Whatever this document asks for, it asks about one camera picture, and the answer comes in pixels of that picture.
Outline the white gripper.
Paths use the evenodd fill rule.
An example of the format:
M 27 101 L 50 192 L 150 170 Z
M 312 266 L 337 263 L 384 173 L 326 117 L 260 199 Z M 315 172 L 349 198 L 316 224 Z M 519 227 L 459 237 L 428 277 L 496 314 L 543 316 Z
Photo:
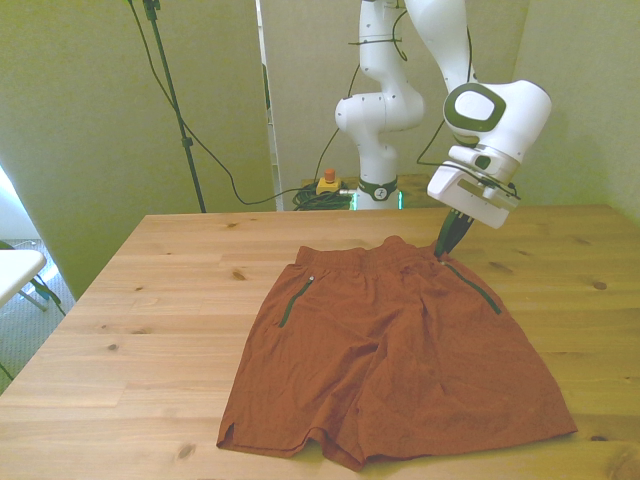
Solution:
M 455 248 L 473 219 L 497 229 L 518 206 L 518 196 L 506 185 L 456 163 L 444 163 L 436 169 L 427 193 L 455 209 L 448 213 L 440 229 L 434 248 L 436 257 Z

